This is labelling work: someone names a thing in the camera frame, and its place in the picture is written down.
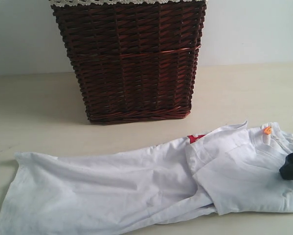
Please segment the white t-shirt with red lettering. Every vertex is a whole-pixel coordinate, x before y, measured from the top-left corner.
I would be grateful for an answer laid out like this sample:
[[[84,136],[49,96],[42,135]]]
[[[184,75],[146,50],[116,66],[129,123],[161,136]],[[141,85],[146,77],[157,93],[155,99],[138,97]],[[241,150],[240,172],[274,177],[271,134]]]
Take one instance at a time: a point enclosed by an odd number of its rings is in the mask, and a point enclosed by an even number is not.
[[[276,122],[111,155],[17,153],[0,235],[120,235],[211,213],[293,212],[293,181],[279,173],[291,153],[293,134]]]

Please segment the dark brown wicker basket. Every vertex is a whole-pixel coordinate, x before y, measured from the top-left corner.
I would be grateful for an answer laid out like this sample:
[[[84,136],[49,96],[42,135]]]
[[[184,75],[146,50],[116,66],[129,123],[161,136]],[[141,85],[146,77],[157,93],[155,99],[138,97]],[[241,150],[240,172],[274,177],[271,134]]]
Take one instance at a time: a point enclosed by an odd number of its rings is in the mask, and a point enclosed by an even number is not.
[[[206,1],[51,9],[91,123],[190,113]]]

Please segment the grey fabric liner lace trim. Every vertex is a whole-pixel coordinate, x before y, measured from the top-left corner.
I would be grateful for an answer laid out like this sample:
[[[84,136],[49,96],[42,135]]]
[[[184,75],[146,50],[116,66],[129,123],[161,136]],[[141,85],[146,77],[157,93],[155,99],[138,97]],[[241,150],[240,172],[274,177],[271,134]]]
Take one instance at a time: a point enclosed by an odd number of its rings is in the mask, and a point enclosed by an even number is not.
[[[191,2],[192,0],[49,0],[51,6],[64,7],[64,6],[89,6],[94,5],[115,5],[115,4],[165,4],[169,2]]]

